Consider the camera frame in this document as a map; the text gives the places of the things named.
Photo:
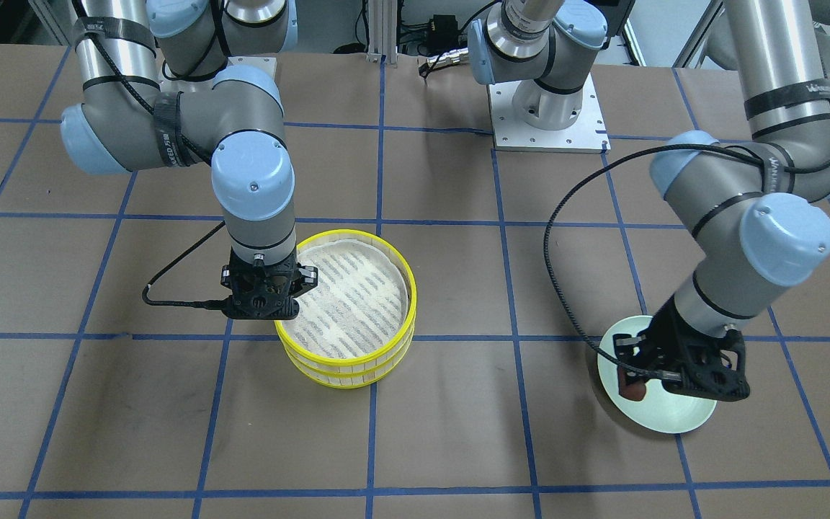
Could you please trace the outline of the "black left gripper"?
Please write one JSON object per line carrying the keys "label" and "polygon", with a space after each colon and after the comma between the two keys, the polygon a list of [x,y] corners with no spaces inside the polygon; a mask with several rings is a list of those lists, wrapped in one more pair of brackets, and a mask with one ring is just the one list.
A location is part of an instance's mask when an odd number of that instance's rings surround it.
{"label": "black left gripper", "polygon": [[698,331],[673,298],[637,335],[613,335],[618,386],[646,386],[660,380],[682,396],[737,402],[747,398],[746,347],[738,325],[723,323],[723,335]]}

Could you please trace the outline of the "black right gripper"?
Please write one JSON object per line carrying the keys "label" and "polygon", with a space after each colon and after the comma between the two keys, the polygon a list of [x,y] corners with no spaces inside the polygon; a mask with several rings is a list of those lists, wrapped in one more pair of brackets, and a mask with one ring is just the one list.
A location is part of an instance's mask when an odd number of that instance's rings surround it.
{"label": "black right gripper", "polygon": [[300,313],[297,298],[318,285],[318,270],[300,264],[296,256],[270,265],[231,256],[223,268],[221,285],[231,290],[222,309],[228,318],[292,321]]}

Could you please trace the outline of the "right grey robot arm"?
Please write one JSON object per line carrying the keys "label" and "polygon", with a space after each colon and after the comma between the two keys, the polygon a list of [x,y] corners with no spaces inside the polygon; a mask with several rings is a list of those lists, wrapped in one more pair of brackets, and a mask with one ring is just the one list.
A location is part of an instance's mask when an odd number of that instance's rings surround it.
{"label": "right grey robot arm", "polygon": [[318,272],[296,253],[296,177],[285,108],[254,57],[294,46],[293,1],[73,1],[83,102],[61,138],[90,174],[210,167],[231,253],[222,300],[191,301],[231,319],[289,321]]}

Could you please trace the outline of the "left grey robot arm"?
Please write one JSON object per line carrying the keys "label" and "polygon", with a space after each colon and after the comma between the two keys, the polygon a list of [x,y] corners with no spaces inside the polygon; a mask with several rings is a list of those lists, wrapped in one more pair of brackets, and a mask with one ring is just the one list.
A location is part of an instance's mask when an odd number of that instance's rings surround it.
{"label": "left grey robot arm", "polygon": [[[751,140],[701,130],[649,148],[656,190],[705,258],[640,331],[610,332],[618,394],[639,402],[659,380],[672,394],[734,402],[750,394],[741,329],[830,255],[830,80],[807,1],[726,1]],[[608,30],[596,4],[503,1],[468,33],[477,82],[522,82],[533,127],[573,121]]]}

